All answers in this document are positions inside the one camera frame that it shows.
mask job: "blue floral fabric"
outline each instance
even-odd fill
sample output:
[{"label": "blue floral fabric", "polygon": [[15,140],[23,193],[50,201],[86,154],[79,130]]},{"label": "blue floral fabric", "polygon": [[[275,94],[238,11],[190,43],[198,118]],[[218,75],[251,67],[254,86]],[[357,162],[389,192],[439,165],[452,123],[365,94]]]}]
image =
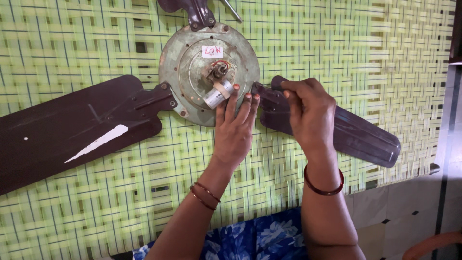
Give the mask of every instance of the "blue floral fabric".
[{"label": "blue floral fabric", "polygon": [[[153,244],[150,242],[133,250],[133,259],[143,260]],[[308,259],[300,208],[210,230],[205,237],[200,259]]]}]

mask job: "finger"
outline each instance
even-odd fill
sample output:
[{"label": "finger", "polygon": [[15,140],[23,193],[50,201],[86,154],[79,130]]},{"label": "finger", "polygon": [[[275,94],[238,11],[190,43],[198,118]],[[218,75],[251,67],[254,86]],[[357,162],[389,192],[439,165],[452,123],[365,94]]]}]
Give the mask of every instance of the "finger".
[{"label": "finger", "polygon": [[260,95],[255,94],[254,97],[252,98],[252,105],[250,105],[249,115],[247,116],[247,119],[244,122],[244,125],[248,126],[249,128],[254,127],[255,117],[257,116],[257,109],[258,109],[259,103],[260,103]]},{"label": "finger", "polygon": [[239,84],[234,84],[233,87],[234,91],[228,100],[228,105],[226,106],[225,112],[225,122],[228,123],[234,121],[234,115],[236,114],[237,95],[239,94]]},{"label": "finger", "polygon": [[317,90],[317,91],[324,91],[326,92],[326,90],[324,89],[324,87],[322,86],[322,84],[315,78],[309,78],[309,79],[306,79],[304,80],[304,82],[312,87],[314,90]]},{"label": "finger", "polygon": [[284,96],[287,98],[290,106],[290,125],[297,126],[302,121],[303,107],[302,100],[293,91],[285,90]]},{"label": "finger", "polygon": [[313,89],[304,81],[283,81],[281,87],[297,93],[301,99],[309,99],[314,95]]},{"label": "finger", "polygon": [[252,104],[252,94],[246,93],[233,124],[242,125],[245,122],[245,120],[247,119],[247,116],[249,115],[251,104]]},{"label": "finger", "polygon": [[217,116],[216,116],[216,123],[215,126],[221,126],[223,122],[225,121],[225,106],[226,106],[226,100],[223,100],[218,106],[217,106]]}]

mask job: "woven cot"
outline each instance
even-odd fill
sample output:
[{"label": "woven cot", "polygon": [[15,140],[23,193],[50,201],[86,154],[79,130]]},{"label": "woven cot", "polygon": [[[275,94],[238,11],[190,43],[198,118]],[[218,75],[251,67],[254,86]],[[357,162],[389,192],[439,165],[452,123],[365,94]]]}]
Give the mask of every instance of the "woven cot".
[{"label": "woven cot", "polygon": [[[316,77],[339,106],[399,137],[393,168],[338,154],[345,194],[429,172],[455,1],[233,0],[241,24],[220,1],[208,4],[253,46],[261,83]],[[163,47],[185,25],[184,11],[165,13],[153,0],[0,0],[0,115],[123,74],[151,89]],[[155,240],[206,167],[214,136],[173,111],[159,116],[159,135],[1,196],[1,259],[97,259]],[[259,120],[253,134],[210,228],[300,203],[300,147]]]}]

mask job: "bangle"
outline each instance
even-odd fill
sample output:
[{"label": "bangle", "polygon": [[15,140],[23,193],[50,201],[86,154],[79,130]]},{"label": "bangle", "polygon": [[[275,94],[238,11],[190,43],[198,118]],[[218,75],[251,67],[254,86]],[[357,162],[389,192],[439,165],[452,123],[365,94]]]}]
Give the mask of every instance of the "bangle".
[{"label": "bangle", "polygon": [[308,165],[305,166],[305,170],[303,171],[303,176],[304,176],[304,178],[305,178],[306,185],[308,185],[308,187],[309,187],[312,191],[316,192],[317,194],[321,194],[321,195],[323,195],[323,196],[332,196],[332,195],[335,195],[335,194],[341,192],[341,190],[343,189],[344,178],[343,178],[343,173],[342,173],[342,171],[341,171],[340,169],[339,169],[340,179],[341,179],[341,181],[340,181],[340,186],[339,186],[337,189],[335,189],[335,190],[333,190],[333,191],[331,191],[331,192],[325,192],[325,191],[321,191],[321,190],[319,190],[319,189],[316,189],[316,188],[311,184],[310,180],[308,179],[308,175],[306,174],[306,167],[307,167],[307,166],[308,166]]},{"label": "bangle", "polygon": [[201,187],[204,191],[206,191],[208,194],[210,194],[210,196],[212,196],[216,201],[218,201],[218,203],[220,203],[220,199],[218,199],[217,197],[215,197],[215,195],[213,195],[208,189],[206,189],[202,184],[200,184],[199,182],[195,182],[194,185],[197,185],[199,187]]},{"label": "bangle", "polygon": [[202,204],[204,204],[204,206],[206,206],[208,209],[211,209],[213,211],[215,211],[217,208],[212,208],[209,204],[205,203],[200,197],[198,197],[196,195],[196,193],[194,192],[194,189],[193,189],[193,186],[194,185],[191,185],[191,187],[189,187],[189,190],[191,191],[191,193],[194,195],[194,197],[196,197]]}]

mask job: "ceiling fan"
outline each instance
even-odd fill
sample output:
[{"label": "ceiling fan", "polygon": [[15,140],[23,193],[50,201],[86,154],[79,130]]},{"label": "ceiling fan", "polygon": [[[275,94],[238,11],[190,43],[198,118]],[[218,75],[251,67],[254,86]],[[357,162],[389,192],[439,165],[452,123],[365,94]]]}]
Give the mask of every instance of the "ceiling fan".
[{"label": "ceiling fan", "polygon": [[[157,113],[175,110],[195,124],[214,126],[216,106],[227,86],[261,96],[261,124],[291,135],[290,109],[280,91],[259,83],[258,60],[237,30],[217,23],[207,0],[159,0],[166,12],[188,12],[189,25],[164,46],[159,84],[145,90],[124,75],[0,118],[0,195],[116,152],[157,135]],[[340,107],[335,111],[336,150],[392,167],[401,150],[398,138]]]}]

